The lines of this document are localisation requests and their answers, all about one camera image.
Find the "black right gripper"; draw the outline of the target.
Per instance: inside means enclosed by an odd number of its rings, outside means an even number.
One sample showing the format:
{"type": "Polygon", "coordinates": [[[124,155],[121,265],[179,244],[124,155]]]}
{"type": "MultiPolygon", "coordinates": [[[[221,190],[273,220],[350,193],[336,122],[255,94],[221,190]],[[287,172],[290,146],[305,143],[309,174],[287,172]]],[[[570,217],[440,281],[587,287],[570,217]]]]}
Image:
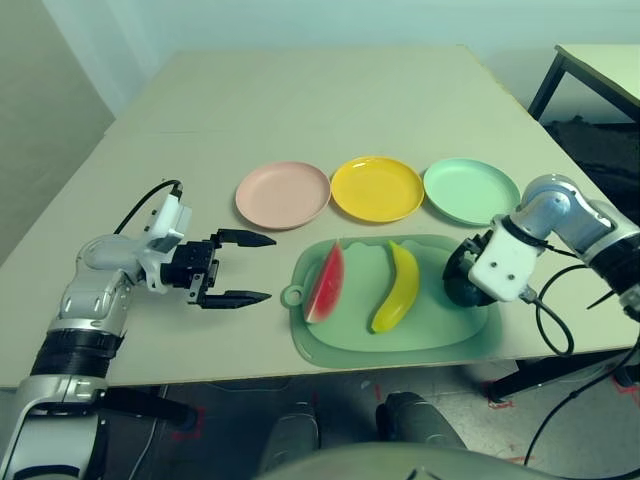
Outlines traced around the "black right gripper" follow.
{"type": "Polygon", "coordinates": [[[461,273],[468,273],[488,246],[492,233],[466,238],[453,252],[443,270],[443,287],[448,296],[460,292],[461,273]]]}

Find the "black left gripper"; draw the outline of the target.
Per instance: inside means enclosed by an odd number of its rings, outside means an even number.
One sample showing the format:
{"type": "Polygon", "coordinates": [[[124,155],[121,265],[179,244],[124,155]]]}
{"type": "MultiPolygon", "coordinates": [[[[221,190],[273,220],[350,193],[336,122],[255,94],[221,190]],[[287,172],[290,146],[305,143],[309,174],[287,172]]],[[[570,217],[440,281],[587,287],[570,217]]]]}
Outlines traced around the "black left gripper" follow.
{"type": "Polygon", "coordinates": [[[254,291],[227,290],[223,294],[208,294],[215,283],[219,265],[215,252],[222,243],[249,248],[277,244],[274,239],[253,231],[219,229],[208,239],[178,245],[171,261],[161,264],[162,284],[183,289],[187,303],[199,304],[202,309],[238,309],[270,299],[271,294],[254,291]]]}

